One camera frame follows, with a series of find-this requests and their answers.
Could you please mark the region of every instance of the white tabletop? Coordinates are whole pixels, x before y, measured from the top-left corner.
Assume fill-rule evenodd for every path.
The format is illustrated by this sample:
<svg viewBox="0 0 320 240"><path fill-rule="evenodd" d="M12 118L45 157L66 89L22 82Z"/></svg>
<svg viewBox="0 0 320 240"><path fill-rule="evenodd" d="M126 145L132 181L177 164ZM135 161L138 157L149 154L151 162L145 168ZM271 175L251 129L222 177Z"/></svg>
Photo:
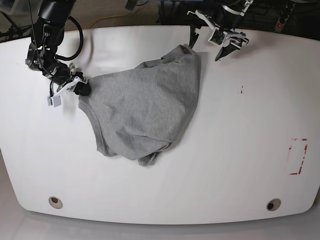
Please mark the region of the white tabletop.
<svg viewBox="0 0 320 240"><path fill-rule="evenodd" d="M0 193L1 240L318 240L320 233L319 200L302 214L201 225L124 224L31 212L20 207L1 154Z"/></svg>
<svg viewBox="0 0 320 240"><path fill-rule="evenodd" d="M20 205L136 224L236 222L308 210L320 185L320 43L245 32L248 46L214 62L219 48L207 42L210 30L201 29L194 46L202 60L198 108L179 144L151 167L97 152L73 93L62 106L48 107L49 81L24 64L30 39L0 44L0 147ZM182 26L84 35L74 62L87 78L135 68L189 42ZM78 38L66 33L58 54L72 55ZM52 196L62 209L49 205ZM267 211L272 199L282 204Z"/></svg>

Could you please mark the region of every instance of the black cable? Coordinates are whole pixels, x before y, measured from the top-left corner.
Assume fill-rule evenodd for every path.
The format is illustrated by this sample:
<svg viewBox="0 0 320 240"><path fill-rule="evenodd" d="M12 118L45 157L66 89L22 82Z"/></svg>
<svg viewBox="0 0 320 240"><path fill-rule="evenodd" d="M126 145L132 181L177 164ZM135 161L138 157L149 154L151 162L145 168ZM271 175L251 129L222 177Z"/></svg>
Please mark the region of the black cable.
<svg viewBox="0 0 320 240"><path fill-rule="evenodd" d="M79 30L80 44L79 44L79 48L76 51L76 53L74 55L70 56L70 57L60 56L58 54L55 55L55 59L59 59L59 60L62 60L62 61L71 61L71 60L75 59L76 57L78 57L78 55L81 53L81 50L82 50L82 48L84 46L84 33L82 32L82 28L81 28L80 24L72 16L69 16L69 19L71 20L71 22L74 23L74 25Z"/></svg>
<svg viewBox="0 0 320 240"><path fill-rule="evenodd" d="M145 4L147 4L149 1L146 1L146 2L144 2L144 3L142 3L142 4L136 4L136 6L137 7L141 7L141 6L143 6L143 5L145 5Z"/></svg>
<svg viewBox="0 0 320 240"><path fill-rule="evenodd" d="M49 87L50 97L53 97L54 95L54 81L51 80L50 87Z"/></svg>

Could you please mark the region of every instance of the gray cloth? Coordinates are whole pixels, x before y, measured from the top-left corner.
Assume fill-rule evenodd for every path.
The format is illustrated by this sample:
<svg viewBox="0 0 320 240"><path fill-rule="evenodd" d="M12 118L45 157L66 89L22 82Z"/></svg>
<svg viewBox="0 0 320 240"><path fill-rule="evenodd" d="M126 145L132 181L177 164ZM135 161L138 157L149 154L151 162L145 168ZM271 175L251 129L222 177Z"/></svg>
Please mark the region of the gray cloth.
<svg viewBox="0 0 320 240"><path fill-rule="evenodd" d="M199 57L179 45L135 69L93 77L79 108L89 118L97 150L152 165L189 124L199 97Z"/></svg>

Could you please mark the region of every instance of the floor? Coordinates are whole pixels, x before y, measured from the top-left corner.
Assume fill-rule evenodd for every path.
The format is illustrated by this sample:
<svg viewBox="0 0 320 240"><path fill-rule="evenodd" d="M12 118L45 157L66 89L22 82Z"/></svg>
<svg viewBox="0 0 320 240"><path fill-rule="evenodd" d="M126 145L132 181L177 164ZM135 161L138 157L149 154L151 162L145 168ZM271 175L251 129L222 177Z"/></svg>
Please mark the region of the floor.
<svg viewBox="0 0 320 240"><path fill-rule="evenodd" d="M144 2L144 0L138 0L138 5ZM71 15L84 28L96 18L127 13L128 10L125 9L126 3L127 0L77 0L73 6ZM150 1L143 6L135 7L130 14L124 17L102 20L95 24L94 27L155 25L158 19L158 4L158 1ZM35 20L37 18L37 11L32 14ZM29 15L12 15L10 17L19 27L30 24ZM0 14L0 32L6 32L9 27L8 21ZM68 22L65 29L66 31L72 31L76 30L76 27L71 22Z"/></svg>

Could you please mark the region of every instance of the wire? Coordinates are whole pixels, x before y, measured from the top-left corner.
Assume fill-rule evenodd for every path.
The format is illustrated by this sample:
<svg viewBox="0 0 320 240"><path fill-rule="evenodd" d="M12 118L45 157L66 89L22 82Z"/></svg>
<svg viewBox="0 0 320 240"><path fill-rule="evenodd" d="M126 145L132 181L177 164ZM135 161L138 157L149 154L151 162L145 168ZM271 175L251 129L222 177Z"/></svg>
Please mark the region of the wire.
<svg viewBox="0 0 320 240"><path fill-rule="evenodd" d="M114 18L121 18L121 17L124 17L124 16L127 16L129 15L131 12L128 11L127 13L124 13L124 14L119 14L119 15L113 15L113 16L103 16L103 17L98 17L94 20L92 20L91 22L89 22L84 29L88 29L89 28L92 28L97 22L101 21L101 20L105 20L105 19L114 19Z"/></svg>
<svg viewBox="0 0 320 240"><path fill-rule="evenodd" d="M81 50L82 50L82 48L84 46L84 33L82 32L82 28L81 28L80 24L72 16L69 16L69 19L71 20L71 22L74 23L74 25L79 30L80 44L79 44L79 48L76 51L76 53L74 55L70 56L70 57L60 56L58 54L56 54L54 56L55 59L62 60L62 61L71 61L71 60L75 59L76 57L78 57L78 55L81 53Z"/></svg>
<svg viewBox="0 0 320 240"><path fill-rule="evenodd" d="M51 80L50 87L49 87L50 97L53 97L54 95L54 81Z"/></svg>
<svg viewBox="0 0 320 240"><path fill-rule="evenodd" d="M143 6L143 5L145 5L145 4L147 4L149 1L146 1L146 2L144 2L144 3L142 3L142 4L136 4L136 6L137 7L141 7L141 6Z"/></svg>

